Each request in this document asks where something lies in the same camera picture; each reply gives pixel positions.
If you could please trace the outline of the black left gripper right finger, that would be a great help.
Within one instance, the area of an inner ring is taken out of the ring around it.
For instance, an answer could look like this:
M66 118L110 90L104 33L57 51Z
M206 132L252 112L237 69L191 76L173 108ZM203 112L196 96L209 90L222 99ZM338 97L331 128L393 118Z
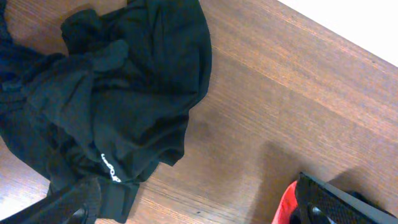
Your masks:
M397 217L356 191L335 186L301 172L295 189L294 220L303 224L397 224Z

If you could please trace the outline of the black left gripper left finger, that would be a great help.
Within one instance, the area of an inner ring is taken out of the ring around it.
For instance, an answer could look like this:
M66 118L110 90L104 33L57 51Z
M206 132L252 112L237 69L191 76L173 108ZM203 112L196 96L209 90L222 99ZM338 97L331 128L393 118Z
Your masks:
M1 224L94 224L100 206L98 179L86 177L1 220Z

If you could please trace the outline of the black leggings red waistband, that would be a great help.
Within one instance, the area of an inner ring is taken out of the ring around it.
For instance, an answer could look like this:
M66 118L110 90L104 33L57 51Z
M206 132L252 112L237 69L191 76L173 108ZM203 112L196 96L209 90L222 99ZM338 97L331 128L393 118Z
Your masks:
M300 210L295 197L296 186L297 181L295 180L286 188L271 222L272 224L302 224ZM311 214L315 218L315 223L317 224L335 223L332 219L324 215L318 208L313 208L311 210Z

